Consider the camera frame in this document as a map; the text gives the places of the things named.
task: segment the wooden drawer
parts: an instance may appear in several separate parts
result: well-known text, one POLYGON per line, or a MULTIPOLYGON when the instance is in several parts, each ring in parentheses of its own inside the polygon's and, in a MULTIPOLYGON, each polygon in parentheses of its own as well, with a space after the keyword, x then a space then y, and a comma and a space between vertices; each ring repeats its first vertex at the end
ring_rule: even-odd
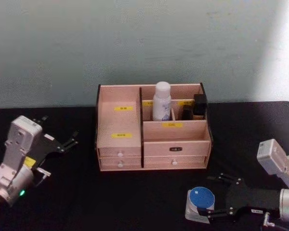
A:
POLYGON ((144 142, 144 155, 170 156, 170 155, 201 155, 207 156, 210 141, 157 141, 144 142))
POLYGON ((140 157, 141 148, 100 148, 100 157, 140 157))
POLYGON ((100 158, 101 169, 133 169, 141 168, 140 157, 100 158))
POLYGON ((204 165, 205 156, 159 156, 159 157, 144 157, 145 168, 185 168, 195 167, 199 164, 204 165))

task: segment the black table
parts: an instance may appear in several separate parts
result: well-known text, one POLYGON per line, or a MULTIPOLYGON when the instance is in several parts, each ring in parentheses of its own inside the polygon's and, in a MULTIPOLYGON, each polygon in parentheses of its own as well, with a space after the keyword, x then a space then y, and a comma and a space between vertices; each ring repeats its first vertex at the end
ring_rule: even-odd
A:
POLYGON ((219 208, 227 188, 205 180, 209 175, 225 172, 244 178, 250 187, 285 188, 280 179, 265 172, 256 155, 259 142, 271 138, 289 154, 289 102, 210 104, 214 147, 207 170, 101 173, 94 153, 95 109, 90 107, 0 109, 0 162, 10 122, 19 115, 48 115, 45 132, 64 142, 78 130, 79 145, 44 163, 51 177, 2 216, 0 231, 253 231, 259 230, 261 216, 245 215, 235 224, 186 220, 187 191, 209 187, 219 208))

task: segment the yellow label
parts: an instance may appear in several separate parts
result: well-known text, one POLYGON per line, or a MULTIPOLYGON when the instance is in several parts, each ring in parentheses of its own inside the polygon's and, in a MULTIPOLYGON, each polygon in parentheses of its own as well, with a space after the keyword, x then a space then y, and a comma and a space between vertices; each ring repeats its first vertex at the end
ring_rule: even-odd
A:
POLYGON ((131 133, 112 133, 111 138, 132 138, 131 133))
POLYGON ((129 107, 115 107, 115 111, 132 111, 133 107, 129 106, 129 107))
POLYGON ((181 128, 183 123, 162 123, 164 128, 181 128))
POLYGON ((143 102, 143 106, 144 107, 152 107, 153 106, 153 101, 143 102))
POLYGON ((184 105, 193 106, 194 105, 194 100, 178 101, 178 105, 179 106, 184 106, 184 105))
POLYGON ((25 158, 25 165, 27 165, 29 168, 32 168, 32 166, 34 166, 35 162, 36 161, 34 159, 32 159, 28 156, 25 158))

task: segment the drawer knob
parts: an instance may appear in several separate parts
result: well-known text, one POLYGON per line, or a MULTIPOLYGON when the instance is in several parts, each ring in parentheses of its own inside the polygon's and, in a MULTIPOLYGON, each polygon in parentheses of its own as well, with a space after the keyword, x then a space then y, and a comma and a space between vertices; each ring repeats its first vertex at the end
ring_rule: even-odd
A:
POLYGON ((177 165, 178 162, 176 160, 172 160, 172 165, 177 165))
POLYGON ((122 161, 119 161, 118 167, 123 167, 123 162, 122 161))

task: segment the wooden organizer box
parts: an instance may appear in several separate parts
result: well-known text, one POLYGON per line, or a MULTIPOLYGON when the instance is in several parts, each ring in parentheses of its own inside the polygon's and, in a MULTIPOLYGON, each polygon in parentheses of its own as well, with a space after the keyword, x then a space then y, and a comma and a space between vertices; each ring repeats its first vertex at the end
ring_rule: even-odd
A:
POLYGON ((155 85, 99 85, 95 148, 101 171, 206 168, 212 135, 203 120, 179 120, 200 84, 171 85, 171 120, 152 121, 155 85))

